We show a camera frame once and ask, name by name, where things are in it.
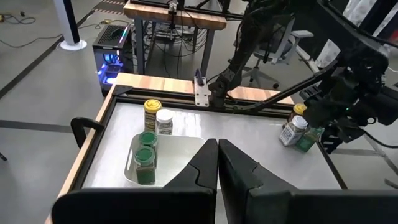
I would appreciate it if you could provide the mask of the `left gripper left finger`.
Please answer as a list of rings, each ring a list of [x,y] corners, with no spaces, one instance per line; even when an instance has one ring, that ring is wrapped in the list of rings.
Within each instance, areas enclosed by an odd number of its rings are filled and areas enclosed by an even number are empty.
[[[53,205],[53,224],[214,223],[218,143],[207,140],[162,188],[92,188],[72,191]]]

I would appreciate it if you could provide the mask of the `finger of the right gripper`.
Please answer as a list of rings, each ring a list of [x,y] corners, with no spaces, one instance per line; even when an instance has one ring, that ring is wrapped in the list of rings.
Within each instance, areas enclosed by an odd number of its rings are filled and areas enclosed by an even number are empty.
[[[340,144],[354,141],[363,134],[364,131],[353,123],[332,125],[322,134],[322,146],[331,154]]]
[[[324,126],[334,117],[334,112],[339,107],[339,103],[328,100],[306,100],[307,109],[304,111],[303,117],[308,124],[314,128]]]

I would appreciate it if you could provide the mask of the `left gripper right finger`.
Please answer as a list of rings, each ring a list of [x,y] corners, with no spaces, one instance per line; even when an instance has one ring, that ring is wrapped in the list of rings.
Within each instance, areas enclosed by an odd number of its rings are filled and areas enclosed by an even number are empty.
[[[397,224],[396,190],[298,189],[227,139],[218,146],[229,223]]]

